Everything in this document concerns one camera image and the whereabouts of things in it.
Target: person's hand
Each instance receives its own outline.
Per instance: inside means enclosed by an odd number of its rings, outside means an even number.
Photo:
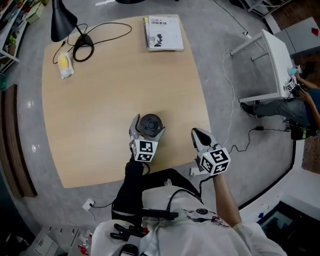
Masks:
[[[299,98],[300,100],[304,101],[305,103],[308,103],[309,105],[314,102],[310,94],[303,89],[299,90]]]
[[[296,79],[300,79],[301,77],[300,77],[300,74],[298,73],[298,71],[294,74],[294,76],[296,77]]]

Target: gray floor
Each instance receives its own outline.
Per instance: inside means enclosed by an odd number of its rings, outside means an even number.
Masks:
[[[213,0],[146,0],[133,5],[109,4],[95,6],[96,1],[64,0],[65,6],[78,17],[78,23],[93,26],[102,22],[140,15],[178,14],[191,45],[209,114],[211,130],[223,144],[227,138],[232,110],[232,88],[224,77],[223,53],[243,43],[244,30]],[[265,28],[262,21],[227,0],[218,0],[236,19],[255,35]],[[122,182],[78,188],[63,188],[48,145],[42,108],[42,64],[44,48],[51,43],[51,3],[42,16],[30,25],[23,38],[21,62],[9,71],[10,83],[18,84],[18,122],[22,149],[34,186],[36,198],[15,200],[21,215],[33,231],[47,224],[96,225],[92,216],[82,209],[88,198],[100,198],[101,205],[110,203]],[[241,54],[226,54],[226,75],[234,85],[236,100],[232,127],[226,147],[236,144],[240,149],[248,143],[248,131],[256,126],[283,128],[280,117],[255,119],[243,113],[238,98],[276,90],[267,56],[252,62],[251,56],[262,53],[252,45]],[[225,173],[230,190],[238,204],[246,202],[277,179],[290,165],[293,143],[290,135],[278,131],[253,131],[246,152],[232,151],[231,166]],[[178,168],[188,176],[188,165]],[[192,183],[198,188],[200,179]],[[204,185],[206,204],[215,208],[212,182]],[[111,217],[110,209],[93,209],[96,223]]]

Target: desk lamp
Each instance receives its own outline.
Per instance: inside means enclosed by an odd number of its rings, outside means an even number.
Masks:
[[[59,42],[65,39],[76,28],[80,36],[74,44],[72,57],[77,62],[84,62],[89,59],[95,51],[95,46],[88,34],[83,34],[77,26],[77,17],[67,10],[62,0],[52,0],[51,40]],[[90,46],[91,52],[84,59],[77,59],[76,52],[82,46]]]

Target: stack of books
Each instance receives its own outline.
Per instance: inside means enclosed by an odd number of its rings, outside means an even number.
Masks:
[[[179,19],[175,17],[146,16],[143,18],[146,47],[149,51],[182,51]]]

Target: person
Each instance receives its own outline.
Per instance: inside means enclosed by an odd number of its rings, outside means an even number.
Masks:
[[[112,205],[112,220],[100,223],[94,231],[91,256],[128,255],[121,253],[126,241],[111,238],[110,233],[117,232],[115,224],[126,229],[132,225],[142,225],[148,230],[147,235],[138,242],[138,251],[130,255],[286,255],[278,244],[266,237],[257,223],[242,222],[222,174],[213,178],[215,213],[197,199],[198,191],[176,170],[167,169],[147,175],[143,175],[143,170],[142,163],[135,161],[132,156],[125,167],[123,185]],[[186,191],[174,195],[181,188],[197,196]],[[178,213],[178,217],[173,220],[143,218],[142,207],[158,210],[169,208],[170,212]]]
[[[312,82],[295,75],[297,82],[307,87],[299,91],[299,98],[276,99],[266,104],[241,103],[243,111],[251,116],[270,117],[281,115],[299,125],[320,129],[320,88]]]

